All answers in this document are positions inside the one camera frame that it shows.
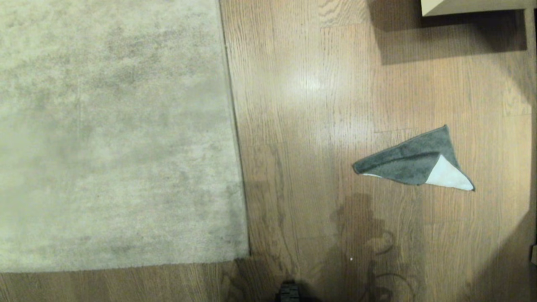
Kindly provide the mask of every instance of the cloth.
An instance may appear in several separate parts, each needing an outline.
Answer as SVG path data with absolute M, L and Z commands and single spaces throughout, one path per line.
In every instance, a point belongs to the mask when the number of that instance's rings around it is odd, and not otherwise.
M 447 125 L 357 161 L 357 174 L 410 185 L 424 183 L 474 190 L 461 171 Z

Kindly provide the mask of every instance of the rug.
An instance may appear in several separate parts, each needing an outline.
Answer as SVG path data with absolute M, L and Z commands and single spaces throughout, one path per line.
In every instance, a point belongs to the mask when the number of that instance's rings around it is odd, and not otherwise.
M 0 6 L 0 271 L 247 256 L 219 3 Z

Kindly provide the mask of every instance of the carpet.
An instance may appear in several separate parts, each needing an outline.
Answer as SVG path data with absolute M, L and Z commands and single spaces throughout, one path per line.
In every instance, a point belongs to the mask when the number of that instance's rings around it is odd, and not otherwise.
M 0 271 L 247 256 L 218 2 L 0 6 Z

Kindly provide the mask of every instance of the wooden floor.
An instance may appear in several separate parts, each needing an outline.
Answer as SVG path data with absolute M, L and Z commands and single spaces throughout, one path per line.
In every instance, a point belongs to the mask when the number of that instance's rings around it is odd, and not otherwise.
M 418 2 L 221 0 L 252 257 L 3 274 L 0 301 L 537 300 L 533 11 Z M 444 124 L 476 192 L 353 173 Z

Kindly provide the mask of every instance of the white furniture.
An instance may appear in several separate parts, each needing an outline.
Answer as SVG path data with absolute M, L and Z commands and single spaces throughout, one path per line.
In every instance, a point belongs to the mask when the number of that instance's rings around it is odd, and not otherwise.
M 422 15 L 536 8 L 537 0 L 421 0 Z

